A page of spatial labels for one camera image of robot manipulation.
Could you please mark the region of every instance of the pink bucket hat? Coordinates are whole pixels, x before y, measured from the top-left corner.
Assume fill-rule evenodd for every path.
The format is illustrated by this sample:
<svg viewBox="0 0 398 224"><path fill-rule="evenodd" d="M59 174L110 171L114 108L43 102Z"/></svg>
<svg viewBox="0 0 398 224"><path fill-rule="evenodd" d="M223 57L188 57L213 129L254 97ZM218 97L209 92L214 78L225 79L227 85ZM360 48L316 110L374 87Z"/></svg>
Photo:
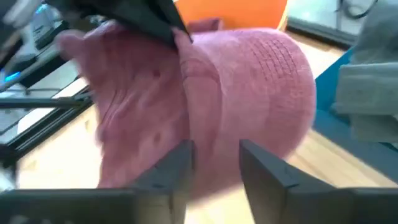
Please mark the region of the pink bucket hat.
<svg viewBox="0 0 398 224"><path fill-rule="evenodd" d="M196 145L194 196L240 183L238 141L279 157L310 128L315 85L308 62L272 29L174 30L178 51L109 22L57 42L94 92L103 144L98 187L125 187L181 140Z"/></svg>

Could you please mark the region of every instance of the metal rod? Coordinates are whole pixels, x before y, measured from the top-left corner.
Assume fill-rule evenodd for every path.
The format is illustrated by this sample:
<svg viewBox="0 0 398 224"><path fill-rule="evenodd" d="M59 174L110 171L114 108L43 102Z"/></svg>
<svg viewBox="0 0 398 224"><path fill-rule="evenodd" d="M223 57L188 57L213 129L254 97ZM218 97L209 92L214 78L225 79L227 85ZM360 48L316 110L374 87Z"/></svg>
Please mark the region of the metal rod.
<svg viewBox="0 0 398 224"><path fill-rule="evenodd" d="M62 89L60 88L37 88L37 89L26 89L26 90L6 90L5 92L17 92L17 93L25 93L25 92L31 92L31 91L61 91Z"/></svg>
<svg viewBox="0 0 398 224"><path fill-rule="evenodd" d="M0 99L0 109L72 108L82 103L74 98L3 98Z"/></svg>

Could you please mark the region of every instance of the wooden surface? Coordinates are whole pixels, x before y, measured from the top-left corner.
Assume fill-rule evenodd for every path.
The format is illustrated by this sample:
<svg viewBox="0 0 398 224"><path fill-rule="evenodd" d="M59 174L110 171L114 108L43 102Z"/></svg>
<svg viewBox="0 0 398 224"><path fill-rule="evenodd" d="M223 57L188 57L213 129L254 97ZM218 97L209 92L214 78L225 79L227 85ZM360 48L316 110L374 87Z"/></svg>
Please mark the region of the wooden surface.
<svg viewBox="0 0 398 224"><path fill-rule="evenodd" d="M291 34L317 77L343 52ZM21 160L21 188L93 188L98 181L100 146L90 108ZM396 183L315 131L309 131L287 162L337 187L395 187ZM253 223L244 189L237 186L189 206L186 223Z"/></svg>

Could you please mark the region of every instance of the gray fabric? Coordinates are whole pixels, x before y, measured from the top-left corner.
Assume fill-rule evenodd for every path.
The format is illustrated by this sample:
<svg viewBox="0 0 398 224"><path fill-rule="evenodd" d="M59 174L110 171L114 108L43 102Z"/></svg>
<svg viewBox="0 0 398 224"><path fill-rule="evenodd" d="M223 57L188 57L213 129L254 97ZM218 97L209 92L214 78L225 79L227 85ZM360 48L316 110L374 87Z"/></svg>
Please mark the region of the gray fabric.
<svg viewBox="0 0 398 224"><path fill-rule="evenodd" d="M340 68L333 109L351 118L353 136L398 142L398 1L379 1L369 13L350 63Z"/></svg>

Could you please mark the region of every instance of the orange object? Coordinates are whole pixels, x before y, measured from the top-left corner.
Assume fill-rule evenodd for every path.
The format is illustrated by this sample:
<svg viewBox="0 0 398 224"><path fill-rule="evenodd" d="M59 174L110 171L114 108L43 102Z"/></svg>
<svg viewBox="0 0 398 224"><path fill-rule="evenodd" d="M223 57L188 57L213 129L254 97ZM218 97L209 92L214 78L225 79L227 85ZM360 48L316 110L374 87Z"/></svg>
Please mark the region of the orange object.
<svg viewBox="0 0 398 224"><path fill-rule="evenodd" d="M225 29L271 27L284 21L288 0L178 0L175 4L187 24L218 17Z"/></svg>

